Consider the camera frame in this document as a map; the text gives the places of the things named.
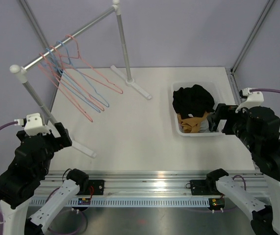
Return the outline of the grey tank top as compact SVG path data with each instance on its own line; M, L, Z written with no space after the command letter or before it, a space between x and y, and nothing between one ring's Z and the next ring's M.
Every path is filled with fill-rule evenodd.
M211 132L213 132L212 126L213 126L213 118L207 117L206 120L204 120L200 123L199 132L200 133L211 133Z

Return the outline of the black tank top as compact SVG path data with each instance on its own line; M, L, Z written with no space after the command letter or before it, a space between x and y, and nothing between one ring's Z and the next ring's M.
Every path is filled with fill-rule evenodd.
M205 113L214 112L215 101L205 88L195 84L173 91L172 105L175 113L182 119L202 118Z

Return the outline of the brown tank top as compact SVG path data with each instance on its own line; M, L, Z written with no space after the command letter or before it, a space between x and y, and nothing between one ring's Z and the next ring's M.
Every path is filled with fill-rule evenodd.
M205 112L203 117L189 117L182 119L180 114L177 114L178 122L184 133L199 133L200 123L206 120L208 113Z

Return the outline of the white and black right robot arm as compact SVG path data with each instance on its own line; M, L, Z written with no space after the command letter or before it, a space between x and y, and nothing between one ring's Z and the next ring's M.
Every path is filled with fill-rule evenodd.
M257 200L237 185L223 169L207 174L205 188L228 197L249 219L256 235L280 235L280 118L267 107L237 110L236 105L218 104L212 129L221 120L222 132L235 135L249 150L267 183L271 204Z

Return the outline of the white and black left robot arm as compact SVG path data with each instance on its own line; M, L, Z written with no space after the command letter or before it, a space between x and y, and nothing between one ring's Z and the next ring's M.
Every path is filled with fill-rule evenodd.
M17 133L20 146L8 169L0 175L0 234L43 235L66 203L75 195L83 195L89 189L89 176L73 169L54 195L36 213L27 217L27 209L35 190L48 174L48 162L54 154L72 146L69 132L63 124L54 124L60 134L55 137L35 129L35 135L26 129Z

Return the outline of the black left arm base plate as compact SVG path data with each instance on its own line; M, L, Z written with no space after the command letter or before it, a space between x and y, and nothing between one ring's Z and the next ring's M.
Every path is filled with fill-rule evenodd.
M90 195L90 193L93 193L93 196L99 196L103 195L104 193L104 186L105 186L105 180L89 180L87 189L83 192L80 192L79 195Z

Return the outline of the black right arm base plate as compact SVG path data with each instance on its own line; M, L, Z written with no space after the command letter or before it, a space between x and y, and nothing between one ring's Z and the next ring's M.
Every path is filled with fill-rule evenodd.
M186 189L191 191L194 196L222 196L223 194L217 190L214 181L210 180L190 180L186 185Z

